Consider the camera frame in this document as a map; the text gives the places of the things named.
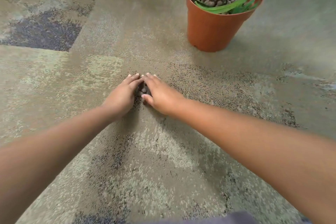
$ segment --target pot rim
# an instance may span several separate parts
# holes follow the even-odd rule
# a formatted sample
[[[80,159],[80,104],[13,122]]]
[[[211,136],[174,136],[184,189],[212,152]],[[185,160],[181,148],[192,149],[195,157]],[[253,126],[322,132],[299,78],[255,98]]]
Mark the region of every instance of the pot rim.
[[[256,9],[261,5],[261,3],[262,3],[262,1],[261,1],[260,4],[259,4],[256,8],[254,8],[254,9],[252,9],[252,10],[248,10],[248,11],[243,12],[243,13],[238,13],[238,14],[213,14],[213,13],[210,13],[210,12],[208,12],[208,11],[205,11],[205,10],[199,8],[197,5],[195,5],[195,3],[194,3],[192,0],[189,0],[189,1],[190,1],[190,2],[192,3],[192,5],[194,5],[197,9],[200,9],[200,10],[202,10],[202,11],[208,13],[208,14],[219,15],[219,16],[235,16],[235,15],[239,15],[239,14],[249,13],[249,12],[251,12],[251,11],[256,10]]]

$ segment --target floor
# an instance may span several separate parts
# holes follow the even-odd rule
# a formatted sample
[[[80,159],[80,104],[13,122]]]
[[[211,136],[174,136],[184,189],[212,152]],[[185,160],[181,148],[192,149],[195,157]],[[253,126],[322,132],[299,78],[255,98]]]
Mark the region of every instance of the floor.
[[[336,3],[264,0],[223,51],[186,38],[185,0],[0,0],[0,142],[102,103],[129,73],[186,97],[334,137]],[[139,223],[298,212],[199,133],[137,102],[18,223]]]

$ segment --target hand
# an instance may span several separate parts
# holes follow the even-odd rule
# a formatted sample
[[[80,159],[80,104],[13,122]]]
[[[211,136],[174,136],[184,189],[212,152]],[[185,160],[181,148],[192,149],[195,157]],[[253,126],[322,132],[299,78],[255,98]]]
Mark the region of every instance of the hand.
[[[143,79],[139,79],[139,74],[133,76],[129,74],[122,83],[112,90],[101,106],[110,112],[114,120],[121,118],[133,107],[134,91],[141,82]]]
[[[152,107],[163,114],[174,115],[177,105],[185,98],[181,93],[169,87],[156,75],[147,73],[141,76],[147,84],[152,96],[143,94],[145,99]]]

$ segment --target right hand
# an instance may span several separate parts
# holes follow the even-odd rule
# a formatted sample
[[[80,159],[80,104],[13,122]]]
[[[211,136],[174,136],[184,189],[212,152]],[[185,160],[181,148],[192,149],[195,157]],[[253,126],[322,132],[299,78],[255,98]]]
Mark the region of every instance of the right hand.
[[[147,73],[141,77],[152,94],[152,96],[143,94],[141,97],[157,111],[167,115],[174,115],[177,105],[185,99],[183,95],[169,87],[156,75]]]

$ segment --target terracotta pot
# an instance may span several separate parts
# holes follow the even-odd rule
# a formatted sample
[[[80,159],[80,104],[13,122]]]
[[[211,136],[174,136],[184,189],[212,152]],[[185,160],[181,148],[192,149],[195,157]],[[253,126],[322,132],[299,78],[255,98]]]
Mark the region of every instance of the terracotta pot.
[[[204,52],[224,49],[255,9],[240,14],[212,14],[187,0],[189,42]]]

